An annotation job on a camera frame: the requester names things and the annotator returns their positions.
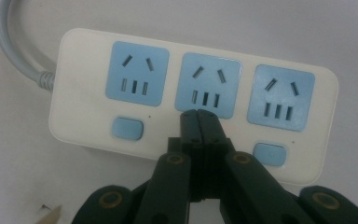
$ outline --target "gray surface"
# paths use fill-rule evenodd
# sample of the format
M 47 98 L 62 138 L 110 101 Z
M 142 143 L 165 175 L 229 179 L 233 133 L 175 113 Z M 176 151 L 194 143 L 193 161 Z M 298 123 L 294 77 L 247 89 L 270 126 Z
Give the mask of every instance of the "gray surface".
M 54 70 L 62 35 L 76 27 L 234 50 L 331 69 L 340 92 L 324 171 L 316 182 L 358 204 L 358 1 L 14 1 L 10 31 L 35 66 Z M 54 139 L 51 95 L 0 50 L 0 223 L 33 223 L 42 204 L 60 223 L 97 188 L 135 188 L 155 163 Z M 299 187 L 287 187 L 298 192 Z M 217 201 L 192 205 L 190 223 L 223 223 Z

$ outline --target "extension socket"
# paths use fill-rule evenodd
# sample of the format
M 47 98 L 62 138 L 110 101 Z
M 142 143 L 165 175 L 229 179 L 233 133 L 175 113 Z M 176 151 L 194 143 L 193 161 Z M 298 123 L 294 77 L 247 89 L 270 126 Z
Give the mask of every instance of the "extension socket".
M 85 29 L 62 39 L 49 126 L 68 143 L 156 160 L 180 114 L 207 109 L 280 182 L 322 171 L 338 83 L 329 70 Z

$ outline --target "blue switch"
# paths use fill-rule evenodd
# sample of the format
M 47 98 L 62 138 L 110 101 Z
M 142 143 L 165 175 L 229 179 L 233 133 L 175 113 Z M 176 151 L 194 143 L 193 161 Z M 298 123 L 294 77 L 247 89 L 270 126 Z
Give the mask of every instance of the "blue switch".
M 255 145 L 254 156 L 265 165 L 283 166 L 286 161 L 286 149 L 284 147 L 258 143 Z
M 116 118 L 112 125 L 112 134 L 118 138 L 136 141 L 144 133 L 144 124 L 136 119 Z

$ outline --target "black mechanical arm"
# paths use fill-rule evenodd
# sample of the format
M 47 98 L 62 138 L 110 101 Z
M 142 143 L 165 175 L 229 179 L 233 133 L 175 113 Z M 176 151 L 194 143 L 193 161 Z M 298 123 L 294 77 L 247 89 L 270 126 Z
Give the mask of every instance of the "black mechanical arm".
M 98 189 L 73 224 L 185 224 L 190 203 L 204 199 L 220 199 L 227 224 L 358 223 L 358 207 L 344 196 L 319 186 L 287 192 L 254 156 L 235 150 L 215 114 L 191 110 L 149 181 L 133 191 Z

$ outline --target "gray cable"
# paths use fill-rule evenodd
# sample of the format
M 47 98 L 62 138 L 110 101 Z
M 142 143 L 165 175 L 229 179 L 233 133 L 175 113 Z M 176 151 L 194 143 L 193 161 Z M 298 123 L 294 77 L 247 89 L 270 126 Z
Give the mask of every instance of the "gray cable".
M 7 13 L 11 0 L 0 0 L 0 46 L 11 63 L 37 85 L 48 91 L 53 90 L 55 74 L 48 71 L 38 72 L 19 54 L 10 40 L 7 29 Z

